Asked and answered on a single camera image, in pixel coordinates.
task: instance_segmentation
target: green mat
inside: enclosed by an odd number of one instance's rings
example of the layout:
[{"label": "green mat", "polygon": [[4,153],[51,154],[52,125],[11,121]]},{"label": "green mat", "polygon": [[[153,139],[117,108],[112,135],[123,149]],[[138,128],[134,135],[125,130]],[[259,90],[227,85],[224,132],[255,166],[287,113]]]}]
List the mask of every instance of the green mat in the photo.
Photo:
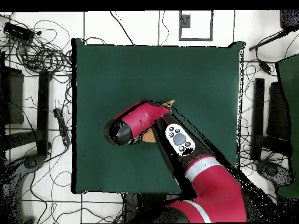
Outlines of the green mat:
[{"label": "green mat", "polygon": [[[154,143],[114,146],[105,124],[140,99],[174,106],[236,163],[239,59],[230,48],[85,45],[77,47],[77,172],[83,191],[179,193]],[[187,126],[180,115],[176,115]]]},{"label": "green mat", "polygon": [[284,197],[299,197],[299,55],[279,61],[276,65],[279,81],[286,97],[291,119],[291,144],[293,155],[291,170],[294,183],[279,188],[278,193]]}]

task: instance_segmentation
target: silver band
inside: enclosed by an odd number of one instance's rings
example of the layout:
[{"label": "silver band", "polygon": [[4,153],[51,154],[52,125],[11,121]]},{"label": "silver band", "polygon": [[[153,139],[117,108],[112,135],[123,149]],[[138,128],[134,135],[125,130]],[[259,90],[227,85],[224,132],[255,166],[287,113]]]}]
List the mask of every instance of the silver band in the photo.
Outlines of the silver band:
[{"label": "silver band", "polygon": [[194,206],[197,209],[197,211],[200,213],[205,223],[211,223],[211,219],[208,217],[207,212],[199,204],[189,200],[184,200],[184,202],[188,202],[189,204]]},{"label": "silver band", "polygon": [[185,177],[192,182],[202,171],[216,165],[221,166],[214,157],[203,158],[191,166]]}]

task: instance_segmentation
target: button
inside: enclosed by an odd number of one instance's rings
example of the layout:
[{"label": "button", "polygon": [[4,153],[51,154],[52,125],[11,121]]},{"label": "button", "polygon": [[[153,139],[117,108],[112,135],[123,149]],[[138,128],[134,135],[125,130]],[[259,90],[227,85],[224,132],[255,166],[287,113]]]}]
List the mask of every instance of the button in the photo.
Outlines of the button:
[{"label": "button", "polygon": [[186,142],[186,137],[182,133],[175,134],[175,136],[173,137],[173,142],[176,146],[179,146]]}]

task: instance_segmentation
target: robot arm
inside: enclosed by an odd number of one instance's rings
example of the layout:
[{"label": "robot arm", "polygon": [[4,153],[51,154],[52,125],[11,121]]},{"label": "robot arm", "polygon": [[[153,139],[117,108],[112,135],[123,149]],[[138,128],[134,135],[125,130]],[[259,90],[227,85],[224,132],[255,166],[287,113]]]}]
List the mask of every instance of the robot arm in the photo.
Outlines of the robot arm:
[{"label": "robot arm", "polygon": [[109,121],[105,137],[115,145],[134,144],[148,128],[182,190],[180,200],[167,205],[166,214],[181,214],[188,222],[246,221],[238,182],[169,108],[139,101]]}]

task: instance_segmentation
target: black stand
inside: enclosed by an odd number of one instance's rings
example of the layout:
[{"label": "black stand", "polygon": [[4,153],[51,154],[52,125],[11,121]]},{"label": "black stand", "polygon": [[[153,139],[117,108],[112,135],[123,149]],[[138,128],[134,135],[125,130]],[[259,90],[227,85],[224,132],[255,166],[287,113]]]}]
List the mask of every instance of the black stand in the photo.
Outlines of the black stand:
[{"label": "black stand", "polygon": [[281,33],[277,34],[276,36],[272,37],[272,38],[269,38],[268,40],[265,40],[263,42],[260,42],[259,44],[257,45],[254,45],[253,47],[249,48],[250,51],[254,50],[254,49],[257,49],[265,44],[268,44],[272,41],[275,41],[275,40],[278,40],[286,35],[288,35],[292,30],[283,30]]},{"label": "black stand", "polygon": [[[7,85],[9,74],[5,66],[5,53],[0,54],[0,222],[24,223],[20,208],[22,185],[25,177],[41,168],[47,156],[49,72],[39,73],[39,99],[37,103],[37,130],[5,135],[5,119],[9,100]],[[5,164],[5,151],[36,142],[37,154],[28,155]]]},{"label": "black stand", "polygon": [[[276,131],[276,134],[279,137],[263,135],[264,93],[265,93],[265,80],[261,78],[256,78],[254,88],[253,88],[252,140],[251,140],[250,156],[251,156],[251,160],[255,161],[256,170],[259,173],[259,175],[264,177],[267,180],[270,180],[273,183],[274,187],[278,189],[281,186],[287,186],[291,184],[292,175],[289,170],[283,168],[282,166],[279,166],[267,160],[260,160],[260,156],[262,154],[262,148],[269,149],[275,153],[280,153],[287,157],[291,157],[293,153],[293,149],[289,138],[286,138],[285,140],[279,138],[281,137],[279,131]],[[270,103],[273,100],[276,99],[273,98],[273,94],[270,94]],[[273,116],[270,116],[271,114],[274,114],[277,120],[279,120],[278,115],[280,115],[280,112],[278,111],[277,108],[276,109],[273,108],[271,111],[269,111],[268,122],[271,118],[273,118]]]}]

